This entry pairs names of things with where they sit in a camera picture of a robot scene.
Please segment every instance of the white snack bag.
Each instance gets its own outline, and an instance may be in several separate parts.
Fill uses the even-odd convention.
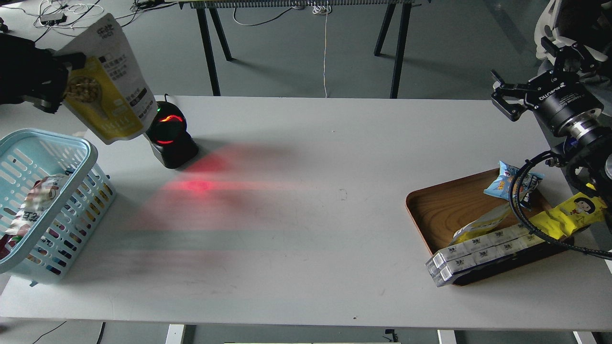
[[[106,14],[56,55],[84,53],[70,72],[64,105],[104,143],[144,133],[157,111],[121,25]]]

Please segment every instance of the black table leg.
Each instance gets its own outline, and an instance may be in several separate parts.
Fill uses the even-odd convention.
[[[376,41],[376,48],[374,48],[374,56],[380,56],[381,50],[383,48],[384,39],[387,37],[387,31],[389,30],[389,23],[391,23],[391,18],[393,17],[393,12],[395,11],[395,4],[387,5],[387,12],[384,14],[384,19],[382,20],[381,32],[378,34],[378,40]]]
[[[395,52],[395,66],[393,67],[393,80],[391,81],[390,99],[397,99],[397,91],[400,88],[401,65],[404,62],[404,49],[406,48],[406,36],[408,36],[408,22],[412,4],[401,5],[400,35],[397,37],[397,50]]]
[[[202,44],[204,45],[208,75],[211,79],[212,95],[221,95],[217,69],[215,68],[215,57],[212,54],[211,35],[208,32],[208,23],[206,22],[206,12],[203,9],[196,9],[196,12],[198,13],[198,23],[200,24],[200,34],[202,35]]]
[[[221,20],[219,19],[219,13],[217,13],[217,9],[209,9],[209,11],[211,11],[212,23],[215,24],[215,30],[217,30],[217,36],[219,36],[219,41],[221,42],[221,48],[223,49],[223,54],[225,54],[225,59],[227,61],[232,61],[234,58],[231,57],[228,41],[225,39],[223,26],[221,26]]]

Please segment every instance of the white table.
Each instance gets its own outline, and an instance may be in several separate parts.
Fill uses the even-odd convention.
[[[119,196],[66,278],[11,278],[0,316],[612,331],[602,260],[565,252],[442,288],[424,268],[406,195],[546,150],[531,115],[511,123],[473,100],[169,100],[208,153],[166,170],[143,137],[89,135]],[[570,195],[541,170],[551,203]]]

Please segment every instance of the blue snack bag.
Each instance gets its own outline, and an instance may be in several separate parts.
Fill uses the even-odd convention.
[[[500,161],[499,176],[484,190],[484,192],[489,196],[510,200],[510,183],[512,183],[512,179],[517,174],[518,170],[519,168]],[[529,205],[529,194],[536,189],[543,178],[544,175],[541,173],[527,174],[520,190],[520,193],[524,195],[523,199],[520,201],[523,207],[527,209],[531,208]]]

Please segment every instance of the light blue basket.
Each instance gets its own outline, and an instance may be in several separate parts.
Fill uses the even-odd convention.
[[[66,275],[116,194],[97,157],[84,139],[37,129],[0,140],[1,227],[10,225],[36,181],[73,171],[49,209],[0,260],[0,273],[29,279],[32,286]]]

